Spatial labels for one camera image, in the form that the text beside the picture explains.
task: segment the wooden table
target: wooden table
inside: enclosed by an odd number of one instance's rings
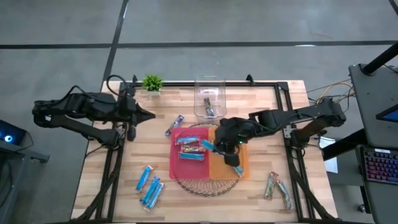
[[[308,106],[303,81],[287,81],[294,108]],[[111,82],[118,90],[119,82]],[[106,85],[103,92],[109,93]],[[165,130],[179,115],[185,119],[182,127],[198,122],[193,114],[193,87],[164,87],[160,96],[150,96],[138,88],[135,99],[139,104],[156,114],[156,119],[141,123],[137,127],[134,142],[126,142],[114,212],[114,222],[292,222],[297,221],[295,210],[286,211],[282,196],[274,192],[272,201],[264,200],[264,190],[269,172],[279,174],[293,197],[287,167],[282,133],[252,139],[248,144],[250,179],[241,180],[228,193],[212,198],[192,195],[169,178],[170,141]],[[275,91],[271,87],[226,87],[227,118],[247,118],[248,113],[276,109]],[[110,128],[110,124],[95,123],[99,128]],[[88,152],[97,148],[91,142]],[[101,185],[106,150],[100,149],[85,160],[76,195],[72,218],[78,217],[91,203]],[[321,152],[316,147],[307,147],[305,166],[310,188],[326,210],[337,217],[337,212]],[[155,209],[142,209],[139,199],[144,193],[135,193],[135,187],[147,165],[154,168],[165,183],[165,189]],[[304,217],[307,208],[303,193],[300,194]]]

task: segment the rgb keyboard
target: rgb keyboard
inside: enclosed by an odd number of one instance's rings
[[[364,150],[363,158],[367,180],[398,185],[398,155]]]

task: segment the blue light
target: blue light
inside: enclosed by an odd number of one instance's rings
[[[4,140],[6,140],[6,142],[11,142],[12,141],[12,137],[11,136],[6,136],[6,137],[4,137]]]

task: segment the gray floor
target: gray floor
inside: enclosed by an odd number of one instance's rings
[[[111,43],[121,3],[0,1],[0,45]],[[387,0],[130,0],[120,42],[394,40],[397,26]],[[199,73],[242,80],[250,73],[257,80],[305,80],[311,90],[349,78],[350,64],[366,63],[386,48],[119,49],[112,73],[128,79],[159,73],[167,80],[192,80]],[[0,50],[0,119],[30,131],[36,150],[51,154],[48,164],[31,164],[12,223],[70,217],[87,141],[67,130],[36,126],[30,111],[34,100],[59,99],[74,84],[98,91],[108,55],[109,49]],[[346,90],[338,86],[330,93]],[[328,136],[343,138],[362,128],[358,113],[351,99],[348,121],[329,129]],[[340,218],[369,217],[356,211],[362,203],[359,189],[332,185],[332,191]]]

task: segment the round wire basket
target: round wire basket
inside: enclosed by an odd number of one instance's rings
[[[190,126],[191,128],[217,128],[215,123],[198,123]],[[229,192],[238,183],[239,179],[234,180],[178,180],[177,183],[182,189],[191,194],[202,197],[215,197]]]

